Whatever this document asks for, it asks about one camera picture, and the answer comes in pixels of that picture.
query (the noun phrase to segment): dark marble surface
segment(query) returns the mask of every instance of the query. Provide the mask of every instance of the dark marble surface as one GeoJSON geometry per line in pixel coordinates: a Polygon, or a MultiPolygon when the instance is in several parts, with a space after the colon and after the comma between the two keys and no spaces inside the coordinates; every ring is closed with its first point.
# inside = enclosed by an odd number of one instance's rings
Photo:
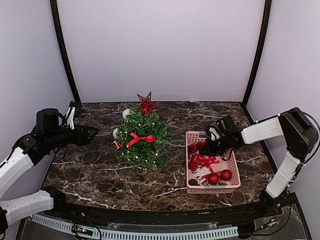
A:
{"type": "Polygon", "coordinates": [[[82,107],[78,124],[99,128],[87,146],[61,149],[49,169],[44,186],[63,191],[70,203],[122,210],[180,211],[234,206],[256,202],[273,177],[272,167],[259,143],[235,151],[241,187],[231,194],[187,194],[187,131],[231,115],[236,124],[249,124],[238,103],[159,102],[159,115],[170,127],[172,139],[162,154],[165,169],[146,171],[141,166],[119,162],[111,146],[113,130],[122,121],[128,103],[89,103],[82,107]]]}

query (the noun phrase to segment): white cable tray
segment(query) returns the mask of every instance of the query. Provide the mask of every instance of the white cable tray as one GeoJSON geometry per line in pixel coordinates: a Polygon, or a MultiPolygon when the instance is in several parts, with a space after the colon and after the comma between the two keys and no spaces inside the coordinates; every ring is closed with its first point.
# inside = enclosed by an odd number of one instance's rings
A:
{"type": "MultiPolygon", "coordinates": [[[[68,220],[35,214],[33,215],[32,221],[60,232],[74,234],[71,231],[73,223],[68,220]]],[[[93,231],[93,235],[90,237],[85,234],[78,233],[79,236],[87,237],[90,239],[100,238],[100,234],[96,228],[88,226],[81,227],[85,227],[86,229],[93,231]]],[[[108,230],[103,227],[99,227],[99,229],[102,233],[103,240],[216,240],[236,237],[239,235],[238,227],[236,226],[207,231],[181,233],[125,232],[108,230]]]]}

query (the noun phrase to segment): red star tree topper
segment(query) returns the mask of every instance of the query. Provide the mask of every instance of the red star tree topper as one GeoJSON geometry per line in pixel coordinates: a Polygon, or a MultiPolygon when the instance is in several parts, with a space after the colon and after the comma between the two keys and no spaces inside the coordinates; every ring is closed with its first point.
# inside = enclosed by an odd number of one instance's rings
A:
{"type": "Polygon", "coordinates": [[[138,110],[142,111],[142,113],[141,113],[142,116],[147,114],[148,117],[150,118],[150,110],[159,108],[157,105],[155,105],[153,102],[151,102],[151,92],[148,94],[148,96],[146,96],[146,98],[140,96],[139,94],[137,94],[137,95],[141,101],[141,104],[138,107],[138,110]]]}

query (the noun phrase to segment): pink basket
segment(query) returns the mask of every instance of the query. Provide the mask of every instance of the pink basket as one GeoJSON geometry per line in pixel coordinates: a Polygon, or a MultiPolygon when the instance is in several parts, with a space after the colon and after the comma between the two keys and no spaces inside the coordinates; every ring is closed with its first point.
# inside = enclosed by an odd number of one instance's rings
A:
{"type": "Polygon", "coordinates": [[[206,133],[200,131],[187,131],[185,134],[186,137],[186,185],[188,194],[231,194],[236,188],[241,186],[240,183],[240,175],[236,162],[236,157],[234,152],[231,154],[231,158],[228,161],[222,160],[220,157],[216,157],[216,160],[219,161],[218,164],[212,164],[215,172],[223,171],[225,169],[229,169],[232,172],[232,178],[229,181],[226,181],[226,185],[200,185],[193,186],[189,184],[189,180],[194,178],[194,173],[191,172],[188,168],[188,146],[191,144],[196,144],[198,142],[206,141],[206,133]]]}

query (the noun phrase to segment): white robotic arm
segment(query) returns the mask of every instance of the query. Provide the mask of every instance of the white robotic arm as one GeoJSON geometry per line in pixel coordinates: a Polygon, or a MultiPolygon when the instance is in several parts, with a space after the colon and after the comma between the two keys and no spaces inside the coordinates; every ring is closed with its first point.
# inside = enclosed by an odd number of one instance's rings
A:
{"type": "MultiPolygon", "coordinates": [[[[38,164],[46,155],[69,144],[87,145],[99,132],[97,128],[74,124],[80,104],[71,102],[65,116],[57,109],[39,111],[36,126],[30,134],[22,136],[10,155],[0,164],[0,199],[8,188],[26,171],[38,164]]],[[[9,201],[0,201],[0,235],[14,222],[33,214],[61,208],[66,196],[54,187],[9,201]]]]}
{"type": "Polygon", "coordinates": [[[275,199],[297,177],[306,162],[307,155],[319,140],[318,131],[306,114],[296,107],[244,129],[239,129],[231,116],[223,117],[216,121],[222,137],[215,136],[215,140],[207,138],[200,153],[223,155],[230,148],[240,148],[262,140],[284,136],[287,143],[286,155],[274,178],[265,189],[266,193],[275,199]]]}

